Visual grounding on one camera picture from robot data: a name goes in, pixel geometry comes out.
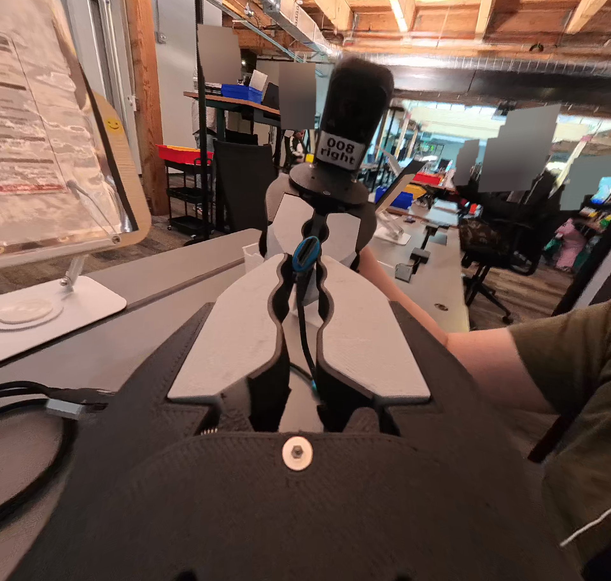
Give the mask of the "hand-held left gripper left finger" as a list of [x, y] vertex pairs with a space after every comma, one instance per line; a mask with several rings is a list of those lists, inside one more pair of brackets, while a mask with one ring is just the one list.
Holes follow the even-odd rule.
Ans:
[[214, 303], [171, 388], [170, 400], [283, 400], [289, 357], [283, 323], [291, 259], [271, 256]]

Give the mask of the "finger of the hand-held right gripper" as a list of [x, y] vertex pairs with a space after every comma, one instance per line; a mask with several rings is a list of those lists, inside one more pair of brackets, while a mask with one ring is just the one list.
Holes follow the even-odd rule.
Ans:
[[304, 239], [302, 230], [314, 213], [314, 207], [301, 197], [285, 193], [267, 229], [265, 260], [278, 254], [293, 255]]
[[361, 220], [348, 213], [329, 213], [326, 216], [327, 237], [321, 246], [320, 264], [330, 256], [350, 268], [356, 256], [356, 244]]

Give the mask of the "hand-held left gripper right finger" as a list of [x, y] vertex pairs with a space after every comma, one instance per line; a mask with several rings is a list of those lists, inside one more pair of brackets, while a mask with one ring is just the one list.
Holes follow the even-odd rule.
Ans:
[[317, 265], [317, 362], [368, 399], [430, 399], [386, 296], [331, 256]]

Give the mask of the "person's right forearm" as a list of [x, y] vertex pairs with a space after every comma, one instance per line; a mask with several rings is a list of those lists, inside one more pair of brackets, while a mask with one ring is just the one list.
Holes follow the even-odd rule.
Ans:
[[386, 274], [369, 247], [361, 251], [359, 273], [389, 301], [398, 302], [468, 371], [497, 407], [555, 415], [521, 360], [509, 329], [447, 333]]

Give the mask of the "black office chair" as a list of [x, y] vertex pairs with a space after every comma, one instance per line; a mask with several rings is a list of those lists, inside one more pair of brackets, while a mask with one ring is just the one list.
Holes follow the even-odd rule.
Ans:
[[220, 233], [268, 226], [266, 191], [277, 178], [270, 144], [248, 145], [215, 139], [215, 229]]
[[492, 269], [504, 270], [529, 277], [538, 267], [541, 249], [535, 250], [533, 235], [536, 230], [524, 218], [460, 219], [458, 226], [462, 251], [461, 267], [476, 265], [474, 275], [462, 278], [464, 301], [470, 308], [481, 295], [503, 313], [504, 325], [512, 325], [512, 312], [498, 299], [497, 292], [486, 284]]

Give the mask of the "blue plastic bin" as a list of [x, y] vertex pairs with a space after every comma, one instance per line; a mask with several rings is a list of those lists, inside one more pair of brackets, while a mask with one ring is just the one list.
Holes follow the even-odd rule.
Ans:
[[232, 100], [242, 100], [256, 104], [261, 104], [263, 99], [261, 90], [242, 84], [222, 84], [221, 95]]
[[[376, 189], [375, 198], [374, 198], [376, 209], [384, 209], [384, 208], [381, 208], [380, 206], [383, 203], [383, 198], [386, 195], [387, 191], [388, 191], [388, 188], [383, 187], [383, 186], [378, 187]], [[413, 201], [414, 201], [414, 196], [411, 192], [408, 193], [406, 191], [402, 191], [393, 200], [393, 202], [390, 204], [390, 207], [392, 207], [393, 209], [408, 211], [410, 207], [412, 206]]]

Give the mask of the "tilted board with white stand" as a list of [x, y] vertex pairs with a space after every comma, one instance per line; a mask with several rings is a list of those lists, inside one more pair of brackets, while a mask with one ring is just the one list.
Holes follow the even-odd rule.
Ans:
[[425, 162], [412, 159], [406, 167], [396, 174], [393, 182], [388, 187], [376, 191], [375, 214], [377, 228], [374, 237], [399, 246], [407, 245], [411, 236], [404, 231], [400, 221], [392, 217], [387, 210], [424, 166]]

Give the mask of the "black utility cart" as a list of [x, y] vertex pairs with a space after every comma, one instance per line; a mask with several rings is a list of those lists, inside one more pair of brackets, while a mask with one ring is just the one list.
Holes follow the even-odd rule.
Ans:
[[198, 157], [193, 163], [164, 160], [164, 166], [168, 231], [186, 235], [192, 241], [208, 240], [212, 225], [207, 168]]

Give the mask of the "white board stand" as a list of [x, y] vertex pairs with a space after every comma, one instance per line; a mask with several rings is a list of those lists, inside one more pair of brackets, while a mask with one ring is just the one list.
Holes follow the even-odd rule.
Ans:
[[81, 274], [86, 258], [72, 258], [60, 279], [1, 295], [1, 361], [126, 308], [125, 298]]

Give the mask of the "black pole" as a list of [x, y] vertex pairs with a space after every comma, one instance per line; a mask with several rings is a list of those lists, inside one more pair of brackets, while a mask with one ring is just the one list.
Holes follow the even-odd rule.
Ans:
[[209, 216], [209, 191], [208, 191], [208, 142], [207, 142], [207, 107], [205, 77], [202, 67], [203, 48], [200, 46], [199, 29], [203, 25], [203, 4], [202, 0], [195, 0], [195, 39], [197, 55], [197, 101], [199, 117], [199, 139], [201, 157], [201, 190], [202, 190], [202, 230], [194, 237], [194, 242], [207, 241], [210, 238], [210, 216]]

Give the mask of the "olive green shirt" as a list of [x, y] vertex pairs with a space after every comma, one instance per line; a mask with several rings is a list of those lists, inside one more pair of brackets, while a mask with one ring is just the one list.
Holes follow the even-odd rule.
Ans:
[[610, 302], [513, 325], [527, 372], [570, 423], [544, 463], [552, 531], [584, 577], [610, 579]]

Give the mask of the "wooden instruction board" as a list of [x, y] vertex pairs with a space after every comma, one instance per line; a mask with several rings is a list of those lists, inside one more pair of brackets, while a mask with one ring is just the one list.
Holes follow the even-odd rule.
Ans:
[[123, 248], [151, 216], [60, 0], [1, 0], [1, 267]]

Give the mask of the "silver ceiling duct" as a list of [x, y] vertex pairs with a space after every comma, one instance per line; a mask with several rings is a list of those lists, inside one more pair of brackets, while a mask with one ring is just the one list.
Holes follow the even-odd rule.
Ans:
[[263, 12], [297, 42], [329, 60], [341, 51], [322, 34], [315, 21], [295, 0], [255, 0]]

